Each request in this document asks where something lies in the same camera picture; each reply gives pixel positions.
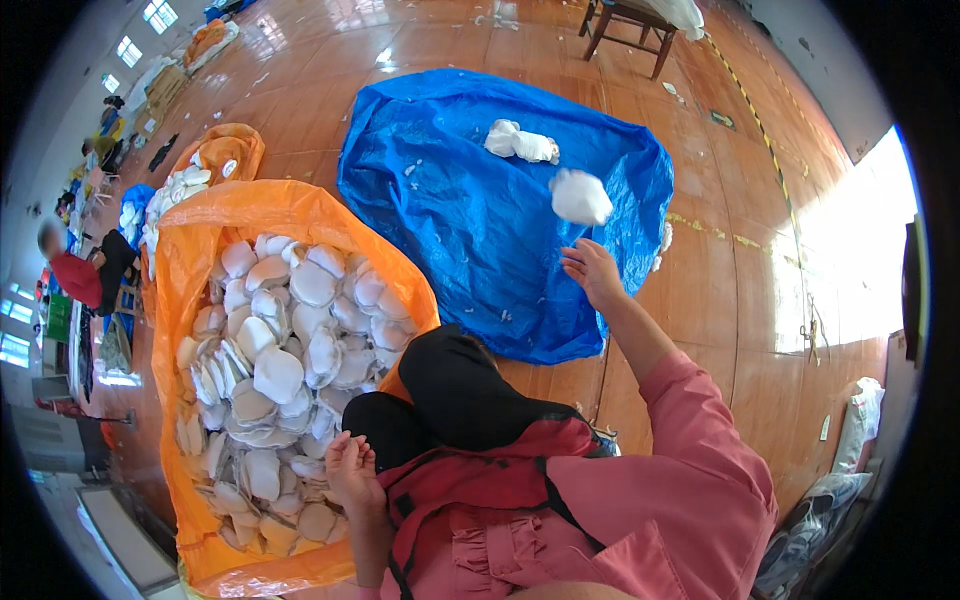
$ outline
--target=orange plastic bag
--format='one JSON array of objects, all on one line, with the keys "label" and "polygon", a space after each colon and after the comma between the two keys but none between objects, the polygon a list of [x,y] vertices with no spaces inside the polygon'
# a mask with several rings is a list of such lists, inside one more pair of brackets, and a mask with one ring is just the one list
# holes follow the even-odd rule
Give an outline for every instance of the orange plastic bag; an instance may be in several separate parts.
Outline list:
[{"label": "orange plastic bag", "polygon": [[220,19],[213,19],[207,23],[206,27],[193,36],[193,41],[183,52],[183,66],[190,66],[208,48],[219,44],[224,39],[226,32],[227,24]]},{"label": "orange plastic bag", "polygon": [[[170,172],[176,173],[190,166],[190,159],[199,152],[200,163],[211,171],[210,181],[207,182],[210,187],[224,181],[253,181],[265,151],[263,138],[257,130],[243,123],[224,123],[210,128],[203,137],[187,146]],[[229,177],[224,177],[224,165],[230,159],[236,160],[237,166]],[[146,251],[141,251],[140,254],[144,263],[142,273],[146,273],[150,265],[149,258]],[[146,277],[143,279],[140,299],[147,323],[155,326],[156,289],[154,283]]]},{"label": "orange plastic bag", "polygon": [[[410,311],[420,333],[440,325],[433,291],[402,252],[363,225],[326,190],[308,183],[229,181],[173,207],[158,226],[152,365],[163,406],[160,463],[177,512],[177,546],[190,586],[207,595],[236,597],[282,594],[346,579],[354,572],[346,540],[327,546],[301,545],[298,551],[311,549],[277,559],[241,554],[217,536],[219,521],[194,491],[186,459],[174,440],[180,397],[185,391],[177,369],[177,346],[193,330],[214,258],[227,244],[253,240],[260,233],[287,235],[305,244],[323,242],[364,254]],[[380,389],[408,397],[396,366]]]}]

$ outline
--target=bright window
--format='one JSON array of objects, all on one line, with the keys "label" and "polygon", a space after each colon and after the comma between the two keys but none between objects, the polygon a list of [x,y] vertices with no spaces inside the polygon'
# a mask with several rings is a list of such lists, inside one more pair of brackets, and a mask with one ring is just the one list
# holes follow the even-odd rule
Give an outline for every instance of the bright window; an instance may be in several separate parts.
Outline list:
[{"label": "bright window", "polygon": [[11,283],[10,291],[17,294],[20,298],[24,300],[34,301],[34,295],[28,292],[27,290],[21,290],[19,283]]},{"label": "bright window", "polygon": [[140,52],[140,49],[130,40],[129,36],[123,36],[123,39],[120,40],[120,45],[117,46],[117,56],[123,59],[123,62],[127,64],[128,67],[133,67],[140,57],[143,56],[143,53]]},{"label": "bright window", "polygon": [[10,300],[2,300],[0,301],[0,314],[29,325],[30,319],[34,316],[34,309],[27,308],[22,304],[17,304]]},{"label": "bright window", "polygon": [[30,366],[30,344],[9,333],[0,333],[0,360],[26,369]]},{"label": "bright window", "polygon": [[162,34],[174,24],[177,14],[167,4],[167,0],[150,0],[150,4],[143,10],[143,20],[149,22],[158,34]]},{"label": "bright window", "polygon": [[117,81],[117,78],[107,73],[104,75],[104,87],[112,94],[117,90],[117,87],[120,87],[120,82]]}]

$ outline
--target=green crate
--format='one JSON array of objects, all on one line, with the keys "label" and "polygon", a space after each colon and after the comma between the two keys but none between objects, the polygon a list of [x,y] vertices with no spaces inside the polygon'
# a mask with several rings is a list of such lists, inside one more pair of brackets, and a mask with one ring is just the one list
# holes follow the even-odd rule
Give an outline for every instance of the green crate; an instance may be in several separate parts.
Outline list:
[{"label": "green crate", "polygon": [[50,309],[47,311],[47,335],[59,342],[70,340],[70,314],[73,304],[67,296],[50,295]]}]

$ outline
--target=wooden chair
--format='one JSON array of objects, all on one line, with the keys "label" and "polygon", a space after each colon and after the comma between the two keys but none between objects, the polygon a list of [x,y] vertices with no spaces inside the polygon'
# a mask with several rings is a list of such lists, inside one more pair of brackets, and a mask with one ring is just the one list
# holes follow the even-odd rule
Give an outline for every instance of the wooden chair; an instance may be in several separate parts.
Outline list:
[{"label": "wooden chair", "polygon": [[[597,22],[596,31],[591,32],[590,21],[596,14],[598,5],[601,4],[603,5],[603,9],[600,12],[600,20]],[[642,27],[640,42],[634,44],[631,41],[619,37],[605,36],[604,32],[607,31],[607,25],[609,25],[611,21],[620,21],[621,23],[630,23],[631,25]],[[651,29],[654,30],[654,33],[657,34],[657,38],[660,40],[659,48],[652,48],[645,45]],[[593,51],[596,50],[597,44],[600,43],[601,39],[610,39],[621,44],[626,44],[632,48],[637,48],[637,50],[657,55],[657,63],[654,65],[653,75],[650,76],[651,81],[656,81],[657,77],[660,76],[660,71],[663,69],[666,57],[670,54],[673,36],[676,33],[677,28],[657,14],[653,7],[645,4],[643,0],[589,0],[587,14],[584,15],[584,22],[580,26],[580,37],[589,36],[590,38],[590,44],[584,53],[584,60],[590,60],[593,56]]]},{"label": "wooden chair", "polygon": [[[133,297],[133,308],[127,308],[123,305],[124,294],[130,294]],[[140,289],[138,287],[127,285],[126,283],[121,283],[120,292],[117,294],[117,303],[113,309],[113,312],[134,315],[137,318],[142,317],[143,302],[140,299]]]}]

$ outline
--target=knee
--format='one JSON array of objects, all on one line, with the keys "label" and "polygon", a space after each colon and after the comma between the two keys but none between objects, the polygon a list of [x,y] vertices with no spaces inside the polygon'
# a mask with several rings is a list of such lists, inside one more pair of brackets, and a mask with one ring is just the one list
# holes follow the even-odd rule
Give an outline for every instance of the knee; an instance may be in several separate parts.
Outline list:
[{"label": "knee", "polygon": [[400,379],[419,377],[424,370],[435,372],[443,355],[450,351],[451,341],[460,337],[460,326],[451,323],[414,338],[400,357]]},{"label": "knee", "polygon": [[344,407],[343,429],[360,435],[367,430],[367,423],[389,419],[392,411],[400,410],[398,402],[403,403],[403,400],[384,392],[361,394]]}]

